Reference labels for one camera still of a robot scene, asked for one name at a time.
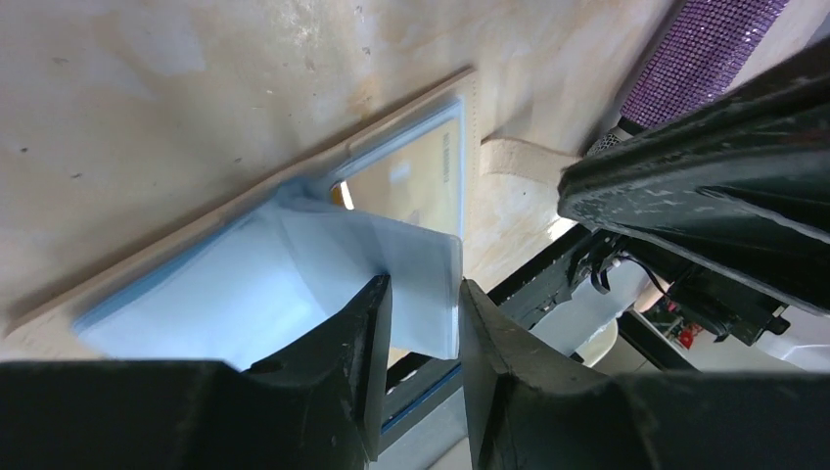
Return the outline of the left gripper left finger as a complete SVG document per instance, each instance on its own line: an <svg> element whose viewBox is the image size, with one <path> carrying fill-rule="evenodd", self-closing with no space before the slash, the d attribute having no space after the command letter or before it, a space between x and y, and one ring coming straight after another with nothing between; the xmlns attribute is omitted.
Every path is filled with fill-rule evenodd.
<svg viewBox="0 0 830 470"><path fill-rule="evenodd" d="M364 469L378 458L392 287L237 371L209 360L1 367L5 469Z"/></svg>

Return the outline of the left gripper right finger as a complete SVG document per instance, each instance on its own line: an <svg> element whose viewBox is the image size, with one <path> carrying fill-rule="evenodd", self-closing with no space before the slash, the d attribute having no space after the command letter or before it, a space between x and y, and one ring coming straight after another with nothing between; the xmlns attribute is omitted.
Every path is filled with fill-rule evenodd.
<svg viewBox="0 0 830 470"><path fill-rule="evenodd" d="M607 376L555 351L471 280L461 370L477 469L825 469L829 378Z"/></svg>

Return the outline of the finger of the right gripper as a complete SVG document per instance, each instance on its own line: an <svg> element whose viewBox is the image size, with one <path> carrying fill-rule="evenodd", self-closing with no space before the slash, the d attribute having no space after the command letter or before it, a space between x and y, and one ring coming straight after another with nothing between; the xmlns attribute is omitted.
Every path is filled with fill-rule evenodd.
<svg viewBox="0 0 830 470"><path fill-rule="evenodd" d="M568 167L558 211L829 312L829 43Z"/></svg>

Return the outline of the purple glitter microphone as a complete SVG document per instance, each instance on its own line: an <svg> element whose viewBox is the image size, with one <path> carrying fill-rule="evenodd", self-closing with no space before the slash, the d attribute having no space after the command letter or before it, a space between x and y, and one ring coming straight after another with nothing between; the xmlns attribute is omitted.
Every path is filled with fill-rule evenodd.
<svg viewBox="0 0 830 470"><path fill-rule="evenodd" d="M693 0L683 5L622 103L594 156L719 98L783 12L781 0Z"/></svg>

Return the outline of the white grey credit card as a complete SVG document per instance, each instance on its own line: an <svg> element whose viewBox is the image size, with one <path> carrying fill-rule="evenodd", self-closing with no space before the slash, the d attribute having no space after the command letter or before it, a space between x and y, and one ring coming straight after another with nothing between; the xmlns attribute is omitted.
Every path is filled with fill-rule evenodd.
<svg viewBox="0 0 830 470"><path fill-rule="evenodd" d="M337 312L372 277L387 274L392 347L438 359L458 355L460 239L305 198L279 208L289 253L325 312Z"/></svg>

